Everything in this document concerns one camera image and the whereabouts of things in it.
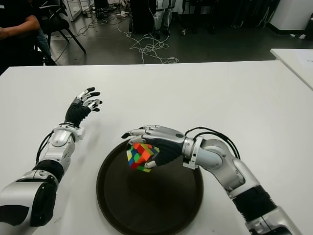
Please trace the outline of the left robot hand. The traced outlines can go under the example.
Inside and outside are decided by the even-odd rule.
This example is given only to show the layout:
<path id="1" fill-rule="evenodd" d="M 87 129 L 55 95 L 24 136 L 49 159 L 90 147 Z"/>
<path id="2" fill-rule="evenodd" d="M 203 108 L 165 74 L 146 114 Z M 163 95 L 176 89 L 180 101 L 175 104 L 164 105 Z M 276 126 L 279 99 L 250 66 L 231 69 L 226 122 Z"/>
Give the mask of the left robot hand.
<path id="1" fill-rule="evenodd" d="M 99 112 L 99 106 L 103 103 L 97 98 L 99 95 L 100 92 L 97 92 L 95 87 L 86 88 L 79 93 L 67 109 L 64 123 L 70 123 L 78 128 L 91 112 Z"/>

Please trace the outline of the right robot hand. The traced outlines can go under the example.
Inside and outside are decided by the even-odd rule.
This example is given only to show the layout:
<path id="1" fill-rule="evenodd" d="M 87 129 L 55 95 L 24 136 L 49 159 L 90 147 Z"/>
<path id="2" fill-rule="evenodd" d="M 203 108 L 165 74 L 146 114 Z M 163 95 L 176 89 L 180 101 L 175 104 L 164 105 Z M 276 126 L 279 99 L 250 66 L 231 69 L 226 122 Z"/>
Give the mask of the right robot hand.
<path id="1" fill-rule="evenodd" d="M 159 149 L 159 153 L 145 163 L 146 169 L 168 164 L 178 158 L 182 154 L 185 138 L 183 133 L 159 125 L 146 125 L 122 135 L 122 139 L 129 139 L 128 145 L 146 143 Z"/>

